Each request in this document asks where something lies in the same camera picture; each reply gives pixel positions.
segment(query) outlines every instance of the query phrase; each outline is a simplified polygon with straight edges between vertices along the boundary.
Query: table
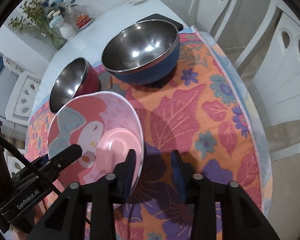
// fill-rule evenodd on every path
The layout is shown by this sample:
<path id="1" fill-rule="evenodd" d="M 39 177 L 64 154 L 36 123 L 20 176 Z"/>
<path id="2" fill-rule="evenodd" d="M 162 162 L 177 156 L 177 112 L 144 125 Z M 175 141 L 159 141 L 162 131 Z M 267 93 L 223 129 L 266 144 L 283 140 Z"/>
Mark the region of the table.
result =
<path id="1" fill-rule="evenodd" d="M 107 11 L 55 53 L 42 78 L 30 118 L 49 99 L 54 82 L 66 65 L 78 57 L 99 65 L 103 49 L 117 33 L 155 13 L 188 27 L 160 0 L 132 0 Z"/>
<path id="2" fill-rule="evenodd" d="M 173 149 L 212 181 L 237 180 L 265 215 L 269 211 L 270 155 L 248 91 L 208 33 L 184 29 L 180 43 L 174 71 L 148 86 L 132 87 L 95 65 L 102 89 L 125 96 L 136 109 L 148 153 L 135 191 L 127 204 L 115 210 L 117 239 L 189 238 L 193 207 L 183 205 L 175 191 L 169 166 Z M 34 113 L 27 158 L 46 152 L 47 143 L 41 138 L 46 140 L 52 117 L 48 102 Z M 221 239 L 218 203 L 216 213 L 217 239 Z"/>

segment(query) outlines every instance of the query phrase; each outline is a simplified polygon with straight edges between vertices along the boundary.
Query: bowl rim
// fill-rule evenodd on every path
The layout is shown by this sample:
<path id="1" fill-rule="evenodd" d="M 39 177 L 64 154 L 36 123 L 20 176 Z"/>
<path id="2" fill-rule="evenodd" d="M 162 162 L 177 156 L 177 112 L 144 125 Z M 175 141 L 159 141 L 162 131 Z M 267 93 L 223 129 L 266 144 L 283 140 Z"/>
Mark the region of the bowl rim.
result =
<path id="1" fill-rule="evenodd" d="M 170 48 L 168 48 L 164 53 L 162 53 L 161 55 L 159 55 L 158 57 L 156 57 L 155 59 L 153 59 L 153 60 L 151 60 L 150 62 L 148 62 L 148 63 L 145 63 L 145 64 L 143 64 L 143 65 L 140 65 L 140 66 L 137 66 L 137 67 L 134 67 L 134 68 L 129 68 L 129 69 L 123 69 L 123 70 L 113 70 L 113 69 L 109 69 L 109 68 L 107 68 L 104 64 L 103 64 L 103 54 L 104 54 L 104 52 L 105 52 L 105 49 L 106 49 L 106 47 L 108 46 L 108 44 L 118 35 L 118 34 L 120 34 L 121 32 L 123 32 L 123 31 L 125 31 L 126 29 L 128 29 L 128 28 L 130 28 L 130 27 L 132 27 L 132 26 L 135 26 L 135 25 L 138 25 L 138 24 L 140 24 L 140 23 L 144 23 L 144 22 L 153 22 L 153 21 L 157 21 L 157 22 L 166 22 L 166 23 L 168 23 L 168 24 L 170 24 L 170 25 L 172 25 L 173 27 L 174 27 L 174 29 L 176 30 L 176 33 L 177 33 L 177 35 L 176 35 L 176 39 L 175 39 L 175 41 L 173 42 L 173 44 L 170 46 Z M 179 37 L 179 30 L 178 30 L 178 28 L 173 24 L 173 23 L 171 23 L 171 22 L 169 22 L 169 21 L 166 21 L 166 20 L 156 20 L 156 19 L 152 19 L 152 20 L 145 20 L 145 21 L 142 21 L 142 22 L 138 22 L 138 23 L 135 23 L 135 24 L 133 24 L 133 25 L 130 25 L 130 26 L 128 26 L 127 28 L 125 28 L 125 29 L 123 29 L 122 31 L 120 31 L 120 32 L 118 32 L 108 43 L 107 43 L 107 45 L 104 47 L 104 49 L 103 49 L 103 51 L 102 51 L 102 54 L 101 54 L 101 64 L 103 65 L 103 67 L 107 70 L 107 71 L 109 71 L 109 72 L 111 72 L 111 73 L 121 73 L 121 74 L 123 74 L 123 73 L 125 73 L 125 72 L 131 72 L 131 71 L 133 71 L 133 70 L 139 70 L 139 71 L 142 71 L 142 70 L 145 70 L 145 69 L 147 69 L 147 65 L 149 65 L 148 67 L 151 67 L 152 66 L 152 64 L 151 63 L 153 63 L 155 60 L 158 60 L 160 57 L 162 57 L 164 54 L 167 54 L 167 52 L 168 51 L 173 51 L 175 48 L 176 48 L 176 46 L 179 44 L 179 39 L 180 39 L 180 37 Z"/>
<path id="2" fill-rule="evenodd" d="M 140 176 L 141 176 L 141 172 L 142 172 L 142 168 L 143 168 L 143 162 L 144 162 L 144 158 L 145 158 L 145 139 L 144 139 L 144 135 L 143 135 L 143 130 L 142 130 L 142 125 L 141 125 L 141 121 L 140 121 L 140 118 L 139 116 L 137 115 L 137 112 L 136 110 L 133 108 L 132 104 L 125 98 L 123 97 L 122 95 L 116 93 L 116 92 L 113 92 L 113 91 L 97 91 L 97 92 L 94 92 L 94 93 L 91 93 L 91 94 L 85 94 L 85 95 L 81 95 L 81 96 L 77 96 L 71 100 L 69 100 L 64 106 L 62 106 L 60 108 L 60 110 L 54 115 L 53 119 L 51 120 L 51 123 L 49 125 L 49 129 L 48 129 L 48 135 L 47 135 L 47 151 L 48 151 L 48 157 L 50 159 L 50 154 L 49 154 L 49 143 L 48 143 L 48 139 L 49 139 L 49 132 L 50 132 L 50 128 L 51 128 L 51 124 L 53 123 L 53 121 L 55 120 L 55 118 L 57 117 L 58 113 L 63 110 L 71 101 L 73 100 L 76 100 L 77 98 L 83 98 L 83 97 L 88 97 L 88 96 L 94 96 L 94 95 L 97 95 L 97 94 L 112 94 L 116 97 L 120 97 L 123 99 L 123 101 L 125 101 L 127 103 L 127 105 L 130 107 L 130 109 L 132 110 L 133 112 L 133 115 L 134 117 L 138 120 L 138 126 L 140 128 L 140 131 L 141 131 L 141 160 L 140 160 L 140 167 L 139 167 L 139 171 L 138 171 L 138 175 L 137 175 L 137 178 L 136 178 L 136 181 L 135 183 L 133 184 L 132 188 L 131 188 L 131 191 L 130 191 L 130 195 L 132 194 L 132 192 L 135 190 L 138 182 L 139 182 L 139 179 L 140 179 Z"/>
<path id="3" fill-rule="evenodd" d="M 63 70 L 60 71 L 60 73 L 59 73 L 57 79 L 55 80 L 55 82 L 54 82 L 54 84 L 53 84 L 53 87 L 52 87 L 52 89 L 51 89 L 51 92 L 50 92 L 50 95 L 49 95 L 49 109 L 50 109 L 50 111 L 51 111 L 51 94 L 52 94 L 52 92 L 53 92 L 53 90 L 54 90 L 54 88 L 55 88 L 55 85 L 56 85 L 56 82 L 57 82 L 58 78 L 60 77 L 61 73 L 66 69 L 66 67 L 68 67 L 72 62 L 74 62 L 74 61 L 77 60 L 77 59 L 83 59 L 83 60 L 85 61 L 85 64 L 86 64 L 86 65 L 85 65 L 83 77 L 82 77 L 82 79 L 81 79 L 81 81 L 80 81 L 80 84 L 79 84 L 78 88 L 75 90 L 75 92 L 73 93 L 73 95 L 72 95 L 72 97 L 70 98 L 70 100 L 72 100 L 74 97 L 76 97 L 75 94 L 77 93 L 77 91 L 78 91 L 79 87 L 81 86 L 82 82 L 84 82 L 84 81 L 87 79 L 88 72 L 89 72 L 89 66 L 91 65 L 90 62 L 89 62 L 87 59 L 85 59 L 84 57 L 78 57 L 78 58 L 75 58 L 74 60 L 72 60 L 70 63 L 68 63 L 68 64 L 63 68 Z"/>

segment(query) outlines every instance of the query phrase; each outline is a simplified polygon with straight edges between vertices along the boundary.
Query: blue bowl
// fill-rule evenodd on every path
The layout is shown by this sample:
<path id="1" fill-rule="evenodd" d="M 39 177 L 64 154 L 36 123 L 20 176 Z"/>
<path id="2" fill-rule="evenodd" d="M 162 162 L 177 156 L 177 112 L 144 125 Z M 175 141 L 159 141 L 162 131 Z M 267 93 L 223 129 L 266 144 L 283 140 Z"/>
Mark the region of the blue bowl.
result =
<path id="1" fill-rule="evenodd" d="M 164 78 L 180 54 L 178 29 L 163 20 L 148 20 L 117 34 L 105 47 L 101 63 L 118 79 L 145 85 Z"/>

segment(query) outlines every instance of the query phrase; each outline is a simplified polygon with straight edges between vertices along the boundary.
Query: bowl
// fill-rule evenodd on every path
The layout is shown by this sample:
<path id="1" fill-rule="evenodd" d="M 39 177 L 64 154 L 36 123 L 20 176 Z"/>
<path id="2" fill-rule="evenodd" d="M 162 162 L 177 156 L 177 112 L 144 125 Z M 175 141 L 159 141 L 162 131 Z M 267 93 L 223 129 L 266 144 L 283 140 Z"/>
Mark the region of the bowl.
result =
<path id="1" fill-rule="evenodd" d="M 164 20 L 147 20 L 118 33 L 101 56 L 105 69 L 118 79 L 145 85 L 164 78 L 180 54 L 178 29 Z"/>
<path id="2" fill-rule="evenodd" d="M 81 146 L 82 157 L 60 173 L 58 180 L 64 187 L 75 181 L 92 183 L 113 172 L 132 148 L 136 151 L 135 189 L 143 165 L 144 140 L 137 113 L 124 97 L 100 91 L 67 102 L 48 131 L 49 158 L 71 144 Z"/>
<path id="3" fill-rule="evenodd" d="M 60 73 L 50 94 L 50 111 L 57 113 L 72 98 L 98 91 L 99 79 L 88 60 L 77 58 Z"/>

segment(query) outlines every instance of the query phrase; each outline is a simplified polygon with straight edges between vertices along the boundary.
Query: my melody character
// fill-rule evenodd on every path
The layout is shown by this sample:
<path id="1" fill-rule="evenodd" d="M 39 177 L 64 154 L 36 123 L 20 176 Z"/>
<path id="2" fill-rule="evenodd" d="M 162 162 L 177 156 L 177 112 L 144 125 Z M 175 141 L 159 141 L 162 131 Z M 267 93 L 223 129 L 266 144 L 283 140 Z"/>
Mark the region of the my melody character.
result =
<path id="1" fill-rule="evenodd" d="M 104 131 L 104 122 L 99 114 L 106 108 L 106 104 L 99 98 L 82 97 L 74 104 L 70 102 L 56 116 L 57 122 L 51 124 L 50 129 L 58 125 L 54 129 L 59 130 L 59 134 L 49 145 L 50 158 L 73 143 L 82 148 L 82 157 L 60 173 L 58 180 L 64 187 L 75 181 L 81 185 L 88 184 L 101 177 L 98 169 L 93 166 Z"/>

